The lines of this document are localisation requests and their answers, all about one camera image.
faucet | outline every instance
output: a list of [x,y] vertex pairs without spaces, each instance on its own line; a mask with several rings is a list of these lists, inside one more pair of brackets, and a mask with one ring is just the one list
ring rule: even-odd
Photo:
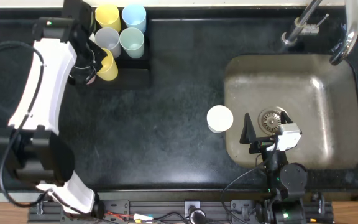
[[[296,40],[312,13],[317,9],[322,0],[312,0],[306,7],[302,15],[295,19],[290,32],[284,32],[282,35],[282,42],[287,45],[295,45]],[[345,0],[346,8],[346,36],[342,44],[339,46],[339,51],[329,59],[332,65],[341,63],[351,52],[358,36],[358,0]]]

countertop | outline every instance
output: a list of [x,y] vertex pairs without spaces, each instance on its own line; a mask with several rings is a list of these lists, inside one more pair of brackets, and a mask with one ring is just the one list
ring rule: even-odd
[[[224,104],[226,65],[242,54],[332,54],[345,15],[343,7],[322,8],[311,22],[327,12],[319,35],[286,49],[280,36],[302,9],[148,9],[150,88],[66,87],[59,130],[75,153],[77,174],[99,191],[221,190],[248,170],[227,154],[224,133],[212,133],[206,123],[210,107]],[[0,10],[0,42],[31,42],[35,19],[58,15],[57,9]],[[17,107],[31,59],[26,49],[0,53],[0,127]],[[358,90],[358,42],[348,61]],[[6,179],[11,190],[28,189]],[[253,172],[233,188],[266,190],[265,177]],[[358,166],[309,170],[307,189],[358,190]]]

sink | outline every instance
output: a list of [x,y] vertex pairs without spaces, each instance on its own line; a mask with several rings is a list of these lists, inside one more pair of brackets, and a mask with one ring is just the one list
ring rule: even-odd
[[351,66],[329,63],[330,55],[243,55],[226,68],[225,105],[234,122],[226,149],[237,164],[255,166],[257,154],[240,144],[244,115],[256,135],[268,136],[285,110],[302,130],[289,162],[310,169],[347,169],[358,165],[358,99]]

white wall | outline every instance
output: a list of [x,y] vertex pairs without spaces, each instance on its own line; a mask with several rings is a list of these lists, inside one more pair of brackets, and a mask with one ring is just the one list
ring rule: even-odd
[[[92,6],[114,3],[125,6],[141,3],[145,6],[304,6],[311,0],[85,0]],[[0,0],[0,7],[61,7],[63,0]],[[322,6],[340,6],[344,0],[324,0]]]

sink drain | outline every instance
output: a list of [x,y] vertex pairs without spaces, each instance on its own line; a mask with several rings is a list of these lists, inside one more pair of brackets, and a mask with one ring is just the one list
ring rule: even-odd
[[264,109],[259,114],[259,127],[264,133],[271,135],[278,131],[281,125],[282,111],[284,111],[284,109],[275,106]]

